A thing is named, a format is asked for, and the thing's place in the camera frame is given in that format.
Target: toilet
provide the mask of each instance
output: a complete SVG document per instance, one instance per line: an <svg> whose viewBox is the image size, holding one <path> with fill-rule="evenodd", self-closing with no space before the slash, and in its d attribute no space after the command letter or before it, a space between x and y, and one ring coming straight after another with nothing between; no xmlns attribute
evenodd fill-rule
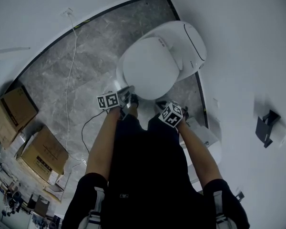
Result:
<svg viewBox="0 0 286 229"><path fill-rule="evenodd" d="M205 60L206 48L197 30L189 23L171 21L126 50L117 65L117 81L122 88L133 85L139 97L154 100L197 72Z"/></svg>

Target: toilet lid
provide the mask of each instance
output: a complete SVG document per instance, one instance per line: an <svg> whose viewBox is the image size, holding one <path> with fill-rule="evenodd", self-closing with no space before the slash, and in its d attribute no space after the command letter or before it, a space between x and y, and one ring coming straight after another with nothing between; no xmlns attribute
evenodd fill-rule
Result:
<svg viewBox="0 0 286 229"><path fill-rule="evenodd" d="M171 89L179 69L161 38L152 37L136 42L127 50L123 73L139 97L153 100Z"/></svg>

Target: white cable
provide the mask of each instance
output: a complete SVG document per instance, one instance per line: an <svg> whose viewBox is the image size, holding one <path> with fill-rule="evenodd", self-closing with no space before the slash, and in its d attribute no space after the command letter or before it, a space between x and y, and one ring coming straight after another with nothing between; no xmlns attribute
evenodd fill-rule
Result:
<svg viewBox="0 0 286 229"><path fill-rule="evenodd" d="M69 13L67 13L67 15L68 15L68 17L69 17L69 19L70 19L70 21L71 21L72 30L73 30L74 35L75 35L75 47L74 47L74 54L73 54L73 59L72 59L71 68L70 68L69 75L68 75L67 90L66 90L66 112L67 112L67 121L68 121L68 131L67 131L67 140L66 140L66 150L68 151L69 128L70 128L70 124L69 124L69 113L68 113L68 89L69 89L70 75L71 75L72 67L73 67L73 64L74 64L74 58L75 58L75 54L76 54L77 35L76 35L75 30L74 30L74 26L73 26L72 18L70 17L70 14L69 14ZM69 155L69 157L70 157L71 159L73 159L73 160L83 162L83 160L78 160L78 159L73 158L69 153L68 153L68 155Z"/></svg>

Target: electrical cable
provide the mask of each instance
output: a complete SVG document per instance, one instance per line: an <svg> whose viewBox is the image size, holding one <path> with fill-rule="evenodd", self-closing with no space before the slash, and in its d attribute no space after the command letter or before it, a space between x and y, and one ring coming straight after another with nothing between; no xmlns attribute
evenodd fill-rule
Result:
<svg viewBox="0 0 286 229"><path fill-rule="evenodd" d="M84 130L84 127L85 127L93 118L98 117L100 114L102 114L102 113L104 113L104 112L107 112L107 111L103 110L102 112L100 112L99 114L93 116L90 120L88 120L88 121L83 125L82 131ZM89 149L87 148L87 145L86 145L85 142L84 142L83 136L82 136L82 142L84 143L84 145L85 145L85 147L86 147L86 149L87 149L87 151L88 151L88 154L89 154L90 152L89 152Z"/></svg>
<svg viewBox="0 0 286 229"><path fill-rule="evenodd" d="M68 89L69 89L70 75L71 75L72 67L73 67L73 64L74 64L74 59L75 59L75 54L76 54L76 47L77 47L77 35L76 35L75 30L74 30L73 21L72 21L72 18L70 16L70 14L67 13L67 15L68 15L68 17L69 17L69 19L71 21L72 30L73 30L74 35L75 35L75 47L74 47L74 54L73 54L72 64L71 64L71 68L70 68L69 75L68 75L67 90L66 90L66 112L67 112L67 122L68 122L68 131L67 131L67 139L66 139L66 151L68 151L69 129L70 129L69 113L68 113ZM79 161L79 162L82 162L82 160L78 160L78 159L73 158L69 153L68 153L68 155L69 155L69 157L71 159Z"/></svg>

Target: black shirt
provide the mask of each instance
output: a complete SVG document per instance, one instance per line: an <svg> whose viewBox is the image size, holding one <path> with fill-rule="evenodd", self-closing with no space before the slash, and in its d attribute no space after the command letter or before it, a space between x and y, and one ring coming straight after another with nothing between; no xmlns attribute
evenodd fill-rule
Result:
<svg viewBox="0 0 286 229"><path fill-rule="evenodd" d="M238 229L249 228L244 209L221 179L197 193L187 174L182 148L153 133L121 138L114 144L107 184L96 173L78 183L62 228L78 228L94 209L96 191L104 189L101 226L106 228L216 228L213 193L223 191L223 207Z"/></svg>

